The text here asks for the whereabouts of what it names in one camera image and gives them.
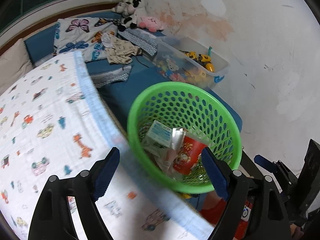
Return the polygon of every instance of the white blanket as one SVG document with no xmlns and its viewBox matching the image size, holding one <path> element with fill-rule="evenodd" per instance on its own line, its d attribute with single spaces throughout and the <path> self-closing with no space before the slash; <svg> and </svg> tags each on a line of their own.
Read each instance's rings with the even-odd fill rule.
<svg viewBox="0 0 320 240">
<path fill-rule="evenodd" d="M 118 239 L 207 239 L 213 227 L 141 168 L 107 114 L 79 51 L 60 54 L 0 96 L 0 210 L 20 239 L 48 177 L 76 176 L 118 147 L 120 165 L 96 205 Z M 79 239 L 86 239 L 69 198 Z"/>
</svg>

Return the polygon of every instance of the clear plastic storage bin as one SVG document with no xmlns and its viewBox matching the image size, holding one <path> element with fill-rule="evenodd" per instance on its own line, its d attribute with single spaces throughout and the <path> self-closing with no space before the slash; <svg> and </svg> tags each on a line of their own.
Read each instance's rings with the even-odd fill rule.
<svg viewBox="0 0 320 240">
<path fill-rule="evenodd" d="M 211 88 L 224 79 L 230 64 L 211 51 L 211 63 L 215 72 L 211 72 L 182 51 L 195 51 L 197 55 L 208 54 L 208 49 L 188 37 L 158 37 L 156 66 L 158 73 L 172 81 L 185 82 L 202 89 Z"/>
</svg>

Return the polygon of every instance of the laundry basket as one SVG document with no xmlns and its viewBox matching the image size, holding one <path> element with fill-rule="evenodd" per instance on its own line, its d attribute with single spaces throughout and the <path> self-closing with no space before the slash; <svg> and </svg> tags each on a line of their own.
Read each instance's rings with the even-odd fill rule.
<svg viewBox="0 0 320 240">
<path fill-rule="evenodd" d="M 228 110 L 204 90 L 182 82 L 163 82 L 145 89 L 133 102 L 128 117 L 128 139 L 142 166 L 174 191 L 199 194 L 214 190 L 209 182 L 188 184 L 166 176 L 146 155 L 140 142 L 154 120 L 169 127 L 185 127 L 211 143 L 218 159 L 237 169 L 242 154 L 238 127 Z"/>
</svg>

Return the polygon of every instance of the beige cushion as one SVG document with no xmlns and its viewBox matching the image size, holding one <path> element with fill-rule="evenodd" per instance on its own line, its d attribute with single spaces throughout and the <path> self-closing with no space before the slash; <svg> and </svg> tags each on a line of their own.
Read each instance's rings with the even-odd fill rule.
<svg viewBox="0 0 320 240">
<path fill-rule="evenodd" d="M 33 69 L 22 39 L 0 56 L 0 95 Z"/>
</svg>

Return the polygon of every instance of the pink butterfly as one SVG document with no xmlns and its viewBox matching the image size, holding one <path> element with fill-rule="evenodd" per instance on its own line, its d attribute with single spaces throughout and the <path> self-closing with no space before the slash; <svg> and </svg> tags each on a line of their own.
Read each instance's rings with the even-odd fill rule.
<svg viewBox="0 0 320 240">
<path fill-rule="evenodd" d="M 89 21 L 87 19 L 72 20 L 71 25 L 69 25 L 68 29 L 66 29 L 66 33 L 71 32 L 72 30 L 74 30 L 77 27 L 80 27 L 83 31 L 88 33 L 89 32 L 89 26 L 87 25 L 88 23 L 89 23 Z"/>
</svg>

